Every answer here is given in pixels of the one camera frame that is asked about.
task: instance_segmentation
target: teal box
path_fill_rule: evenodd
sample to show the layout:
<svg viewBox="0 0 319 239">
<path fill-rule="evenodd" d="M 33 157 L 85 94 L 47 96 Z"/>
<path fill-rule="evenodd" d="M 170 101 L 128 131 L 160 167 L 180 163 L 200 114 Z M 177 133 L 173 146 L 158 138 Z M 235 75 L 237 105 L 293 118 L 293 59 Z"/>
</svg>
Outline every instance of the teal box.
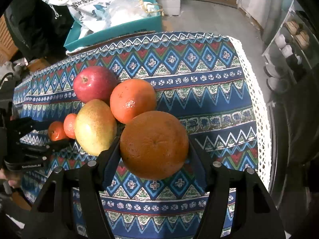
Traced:
<svg viewBox="0 0 319 239">
<path fill-rule="evenodd" d="M 156 0 L 143 0 L 150 3 L 157 3 Z M 99 42 L 106 41 L 111 38 L 118 36 L 123 36 L 126 34 L 133 34 L 143 31 L 162 31 L 162 18 L 160 12 L 158 16 L 147 17 L 145 19 L 140 19 L 124 24 L 120 24 L 114 27 L 110 27 L 95 33 L 92 33 L 88 36 L 85 36 L 81 39 L 78 39 L 81 32 L 81 25 L 77 22 L 73 23 L 73 26 L 66 38 L 64 47 L 68 51 L 73 51 L 78 47 L 86 47 L 97 44 Z"/>
</svg>

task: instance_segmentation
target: floor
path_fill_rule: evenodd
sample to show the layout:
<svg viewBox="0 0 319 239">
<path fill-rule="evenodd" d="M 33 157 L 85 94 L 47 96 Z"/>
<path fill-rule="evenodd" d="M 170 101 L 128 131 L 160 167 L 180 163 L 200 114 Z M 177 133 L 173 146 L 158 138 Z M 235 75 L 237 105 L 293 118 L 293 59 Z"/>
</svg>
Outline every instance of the floor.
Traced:
<svg viewBox="0 0 319 239">
<path fill-rule="evenodd" d="M 239 10 L 219 4 L 194 0 L 181 0 L 181 15 L 165 16 L 173 30 L 198 31 L 232 36 L 242 42 L 265 102 L 270 100 L 270 90 L 266 85 L 265 60 L 261 56 L 265 45 L 260 31 L 248 17 Z"/>
</svg>

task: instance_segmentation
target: metal screw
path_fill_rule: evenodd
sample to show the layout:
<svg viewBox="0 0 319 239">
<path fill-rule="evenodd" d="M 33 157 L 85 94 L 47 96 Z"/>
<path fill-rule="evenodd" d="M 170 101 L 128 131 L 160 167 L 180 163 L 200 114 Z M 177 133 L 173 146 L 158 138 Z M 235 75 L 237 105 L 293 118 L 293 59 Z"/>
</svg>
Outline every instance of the metal screw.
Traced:
<svg viewBox="0 0 319 239">
<path fill-rule="evenodd" d="M 91 160 L 87 163 L 88 166 L 92 167 L 96 165 L 96 161 L 95 160 Z"/>
<path fill-rule="evenodd" d="M 61 166 L 58 166 L 58 167 L 55 167 L 54 168 L 54 172 L 55 173 L 59 173 L 59 172 L 61 172 L 62 171 L 62 167 Z"/>
<path fill-rule="evenodd" d="M 252 168 L 250 168 L 250 167 L 247 168 L 246 171 L 247 171 L 249 174 L 254 174 L 254 173 L 255 173 L 254 169 L 252 169 Z"/>
<path fill-rule="evenodd" d="M 213 162 L 213 166 L 215 167 L 221 167 L 221 163 L 218 161 Z"/>
</svg>

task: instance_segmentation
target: orange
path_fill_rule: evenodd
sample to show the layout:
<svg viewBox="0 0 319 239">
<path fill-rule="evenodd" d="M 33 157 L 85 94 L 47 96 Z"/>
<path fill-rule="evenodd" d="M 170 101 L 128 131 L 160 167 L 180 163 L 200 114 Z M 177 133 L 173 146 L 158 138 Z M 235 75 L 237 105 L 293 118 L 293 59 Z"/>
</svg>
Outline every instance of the orange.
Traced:
<svg viewBox="0 0 319 239">
<path fill-rule="evenodd" d="M 145 112 L 132 119 L 120 138 L 121 157 L 134 175 L 165 179 L 182 168 L 188 154 L 184 126 L 166 112 Z"/>
<path fill-rule="evenodd" d="M 110 107 L 114 117 L 127 124 L 137 115 L 156 109 L 156 94 L 147 81 L 129 79 L 114 88 Z"/>
<path fill-rule="evenodd" d="M 64 132 L 63 123 L 61 121 L 52 122 L 47 129 L 47 135 L 51 141 L 57 141 L 68 138 Z"/>
<path fill-rule="evenodd" d="M 74 124 L 75 119 L 77 118 L 77 114 L 70 113 L 65 117 L 64 123 L 63 123 L 63 129 L 65 134 L 72 139 L 75 139 L 75 132 L 74 132 Z"/>
</svg>

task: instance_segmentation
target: white lace trim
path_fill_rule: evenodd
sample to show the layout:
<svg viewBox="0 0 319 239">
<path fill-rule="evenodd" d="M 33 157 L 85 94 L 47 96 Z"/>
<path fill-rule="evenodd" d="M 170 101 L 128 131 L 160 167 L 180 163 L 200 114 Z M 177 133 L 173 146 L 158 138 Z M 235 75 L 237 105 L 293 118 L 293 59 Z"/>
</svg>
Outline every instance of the white lace trim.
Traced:
<svg viewBox="0 0 319 239">
<path fill-rule="evenodd" d="M 270 171 L 272 167 L 272 143 L 266 103 L 264 101 L 263 93 L 261 92 L 261 89 L 258 85 L 251 64 L 248 61 L 244 50 L 242 49 L 241 42 L 230 36 L 229 40 L 232 42 L 237 52 L 241 67 L 246 78 L 251 101 L 253 103 L 253 109 L 257 124 L 258 175 L 263 181 L 266 189 L 268 189 L 270 182 Z"/>
</svg>

